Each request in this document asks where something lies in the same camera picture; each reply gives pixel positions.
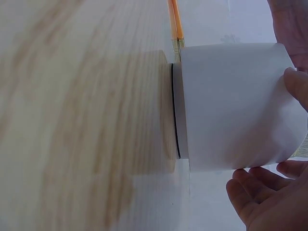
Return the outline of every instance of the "paper sheet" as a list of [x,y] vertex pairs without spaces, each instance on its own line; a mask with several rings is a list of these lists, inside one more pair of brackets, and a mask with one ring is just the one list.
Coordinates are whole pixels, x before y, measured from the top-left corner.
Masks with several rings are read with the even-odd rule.
[[289,158],[307,133],[307,113],[286,91],[293,66],[281,44],[182,50],[191,171],[237,169]]

